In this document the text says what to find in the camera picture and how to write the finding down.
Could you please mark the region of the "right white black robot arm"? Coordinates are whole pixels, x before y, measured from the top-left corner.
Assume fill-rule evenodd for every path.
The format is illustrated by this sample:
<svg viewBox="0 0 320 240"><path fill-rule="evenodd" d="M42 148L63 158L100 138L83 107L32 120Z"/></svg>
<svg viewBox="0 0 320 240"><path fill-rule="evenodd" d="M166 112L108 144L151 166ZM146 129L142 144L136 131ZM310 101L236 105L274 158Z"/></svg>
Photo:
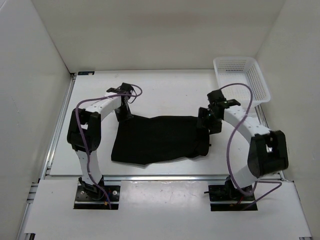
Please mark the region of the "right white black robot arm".
<svg viewBox="0 0 320 240"><path fill-rule="evenodd" d="M286 136L281 130L272 131L261 125L235 100L210 104L198 110L199 129L205 129L209 134L222 131L222 122L233 126L226 147L226 163L229 172L224 193L230 200L238 199L242 194L251 195L245 191L265 175L283 171L289 167ZM233 172L230 160L230 148L235 133L240 133L249 143L246 164L237 172Z"/></svg>

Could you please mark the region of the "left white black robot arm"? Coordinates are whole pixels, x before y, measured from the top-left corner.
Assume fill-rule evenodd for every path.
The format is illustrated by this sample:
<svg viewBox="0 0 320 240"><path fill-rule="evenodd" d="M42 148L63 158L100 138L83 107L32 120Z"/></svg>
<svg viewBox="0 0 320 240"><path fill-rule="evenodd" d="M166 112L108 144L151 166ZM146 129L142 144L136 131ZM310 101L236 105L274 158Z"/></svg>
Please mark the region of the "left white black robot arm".
<svg viewBox="0 0 320 240"><path fill-rule="evenodd" d="M67 142L78 156L82 177L79 179L84 191L93 199L109 196L104 187L104 177L99 168L97 149L102 139L102 121L111 112L120 119L130 117L128 101L131 94L118 93L80 101L71 114Z"/></svg>

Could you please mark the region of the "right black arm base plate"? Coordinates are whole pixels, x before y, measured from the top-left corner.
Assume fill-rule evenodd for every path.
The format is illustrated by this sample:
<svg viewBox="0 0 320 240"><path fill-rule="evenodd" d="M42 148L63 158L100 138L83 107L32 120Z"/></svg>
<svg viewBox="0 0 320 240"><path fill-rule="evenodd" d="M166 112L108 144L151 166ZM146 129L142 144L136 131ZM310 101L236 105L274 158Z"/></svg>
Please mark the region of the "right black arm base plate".
<svg viewBox="0 0 320 240"><path fill-rule="evenodd" d="M257 211L255 195L244 195L232 185L208 185L208 190L204 192L209 196L211 212L240 212Z"/></svg>

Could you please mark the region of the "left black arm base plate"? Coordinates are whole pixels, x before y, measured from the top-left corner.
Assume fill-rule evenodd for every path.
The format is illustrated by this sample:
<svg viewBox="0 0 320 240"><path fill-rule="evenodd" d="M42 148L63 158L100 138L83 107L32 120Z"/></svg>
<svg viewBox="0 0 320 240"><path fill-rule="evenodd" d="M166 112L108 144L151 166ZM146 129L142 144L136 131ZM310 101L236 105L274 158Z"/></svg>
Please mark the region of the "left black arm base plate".
<svg viewBox="0 0 320 240"><path fill-rule="evenodd" d="M118 210L121 186L105 185L104 190L109 197L111 205L106 202L107 198L103 192L92 193L78 183L73 208L76 210Z"/></svg>

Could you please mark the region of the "black shorts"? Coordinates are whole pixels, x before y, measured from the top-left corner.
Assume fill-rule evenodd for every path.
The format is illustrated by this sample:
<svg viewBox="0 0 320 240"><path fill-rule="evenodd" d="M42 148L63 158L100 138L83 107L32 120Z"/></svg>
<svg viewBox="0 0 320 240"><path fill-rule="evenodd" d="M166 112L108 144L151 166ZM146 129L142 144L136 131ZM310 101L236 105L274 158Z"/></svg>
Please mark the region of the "black shorts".
<svg viewBox="0 0 320 240"><path fill-rule="evenodd" d="M111 160L145 166L206 156L211 146L209 131L197 123L194 116L134 115L119 123Z"/></svg>

